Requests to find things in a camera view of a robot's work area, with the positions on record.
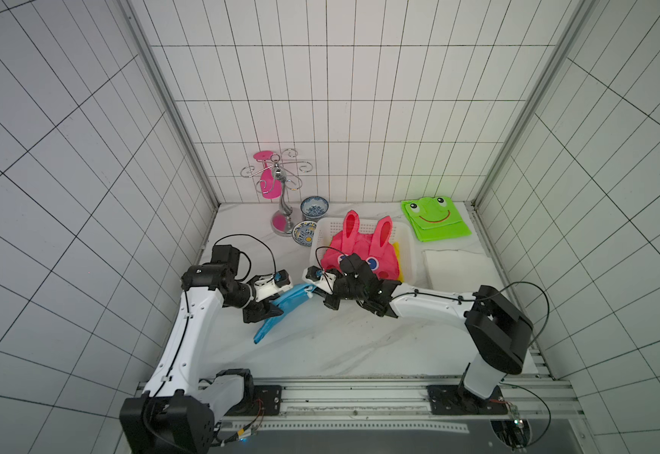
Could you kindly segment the blue raincoat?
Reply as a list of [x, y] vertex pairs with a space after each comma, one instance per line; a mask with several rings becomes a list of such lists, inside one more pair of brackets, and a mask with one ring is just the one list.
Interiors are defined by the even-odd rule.
[[254, 335], [254, 344], [259, 344], [275, 325], [278, 325], [280, 321], [284, 320], [284, 317], [311, 299], [314, 289], [316, 289], [316, 286], [313, 284], [303, 284], [294, 286], [290, 291], [283, 293], [274, 303], [277, 308], [282, 310], [282, 313], [279, 316], [267, 319], [263, 323], [262, 327]]

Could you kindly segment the pink rabbit raincoat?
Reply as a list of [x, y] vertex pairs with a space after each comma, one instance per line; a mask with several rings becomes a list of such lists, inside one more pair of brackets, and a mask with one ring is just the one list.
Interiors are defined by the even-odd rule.
[[325, 271], [338, 271], [345, 257], [358, 255], [379, 279], [398, 280], [401, 272], [391, 242], [392, 229], [392, 218], [384, 217], [377, 222], [371, 234], [362, 234], [360, 216], [354, 210], [349, 211], [343, 220], [341, 232], [333, 236], [328, 248], [324, 248], [321, 268]]

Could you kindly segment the white plastic basket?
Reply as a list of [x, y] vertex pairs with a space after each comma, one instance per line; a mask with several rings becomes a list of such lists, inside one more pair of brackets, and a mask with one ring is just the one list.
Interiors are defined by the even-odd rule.
[[[310, 250], [310, 265], [316, 265], [316, 251], [321, 246], [329, 246], [333, 236], [342, 230], [343, 218], [324, 218], [317, 223], [314, 241]], [[402, 255], [403, 274], [406, 284], [414, 285], [420, 276], [420, 265], [416, 258], [415, 237], [411, 228], [404, 223], [394, 222], [390, 234], [390, 243], [399, 243]]]

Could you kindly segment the yellow raincoat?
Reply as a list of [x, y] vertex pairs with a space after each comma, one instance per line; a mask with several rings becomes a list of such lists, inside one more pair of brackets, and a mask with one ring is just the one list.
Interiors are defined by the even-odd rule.
[[404, 274], [403, 274], [403, 266], [402, 266], [402, 255], [400, 252], [400, 246], [399, 243], [394, 242], [392, 244], [392, 247], [394, 247], [394, 254], [397, 262], [397, 268], [398, 268], [398, 278], [397, 280], [400, 281], [401, 283], [405, 282], [404, 279]]

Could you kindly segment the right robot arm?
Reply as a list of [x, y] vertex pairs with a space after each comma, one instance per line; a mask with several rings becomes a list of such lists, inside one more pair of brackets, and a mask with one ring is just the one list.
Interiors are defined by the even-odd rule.
[[358, 255], [343, 257], [337, 271], [310, 266], [304, 280], [331, 310], [354, 301], [378, 317], [427, 320], [467, 331], [477, 354], [462, 376], [464, 397], [490, 399], [506, 376], [521, 374], [532, 344], [532, 321], [490, 286], [472, 293], [433, 293], [377, 277]]

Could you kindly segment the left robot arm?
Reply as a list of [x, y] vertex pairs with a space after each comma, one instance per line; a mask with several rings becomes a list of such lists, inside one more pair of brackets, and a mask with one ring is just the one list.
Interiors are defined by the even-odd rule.
[[240, 278], [241, 255], [232, 245], [216, 245], [209, 262], [182, 275], [180, 311], [163, 355], [142, 393], [126, 399], [119, 412], [132, 452], [206, 453], [243, 439], [264, 416], [277, 413], [279, 388], [256, 389], [248, 369], [199, 376], [220, 310], [241, 310], [244, 323], [284, 313], [276, 301], [292, 288], [288, 272]]

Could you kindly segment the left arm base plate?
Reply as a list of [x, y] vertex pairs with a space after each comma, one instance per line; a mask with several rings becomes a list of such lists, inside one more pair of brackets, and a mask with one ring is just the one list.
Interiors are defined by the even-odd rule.
[[238, 415], [277, 416], [281, 412], [284, 387], [281, 385], [255, 385], [249, 402], [241, 408]]

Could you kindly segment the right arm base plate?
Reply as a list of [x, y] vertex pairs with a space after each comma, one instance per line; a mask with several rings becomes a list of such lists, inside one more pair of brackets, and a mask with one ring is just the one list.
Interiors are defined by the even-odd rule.
[[498, 386], [489, 399], [477, 397], [460, 385], [428, 385], [427, 392], [433, 415], [502, 416], [509, 412], [501, 400], [502, 393]]

